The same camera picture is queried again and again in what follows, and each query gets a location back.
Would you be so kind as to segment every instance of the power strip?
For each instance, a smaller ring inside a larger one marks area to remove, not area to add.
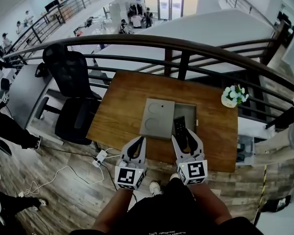
[[[108,153],[104,150],[101,150],[97,157],[93,161],[95,167],[100,167],[104,159],[107,157]]]

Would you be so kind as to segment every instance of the wooden desk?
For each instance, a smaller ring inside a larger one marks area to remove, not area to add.
[[[208,169],[233,172],[237,153],[237,108],[221,104],[222,90],[177,79],[118,71],[107,90],[87,138],[121,150],[139,136],[146,99],[196,105],[196,133],[204,145]],[[173,164],[171,140],[147,138],[147,158]]]

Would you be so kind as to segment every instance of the white vase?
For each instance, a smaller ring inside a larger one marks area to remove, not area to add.
[[[232,100],[223,97],[221,97],[221,103],[229,108],[234,108],[237,105],[237,102],[233,102]]]

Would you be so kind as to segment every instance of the gray desk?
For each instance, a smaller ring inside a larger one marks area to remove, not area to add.
[[[30,123],[52,80],[51,74],[46,77],[35,77],[37,67],[38,65],[24,65],[9,90],[7,106],[13,119],[23,129]]]

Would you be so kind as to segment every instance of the circular indentation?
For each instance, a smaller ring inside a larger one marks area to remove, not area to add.
[[[148,118],[145,122],[145,128],[147,130],[154,130],[155,128],[158,128],[159,120],[156,118]]]
[[[158,104],[158,103],[151,103],[148,106],[148,110],[151,113],[157,113],[160,110],[160,104]]]

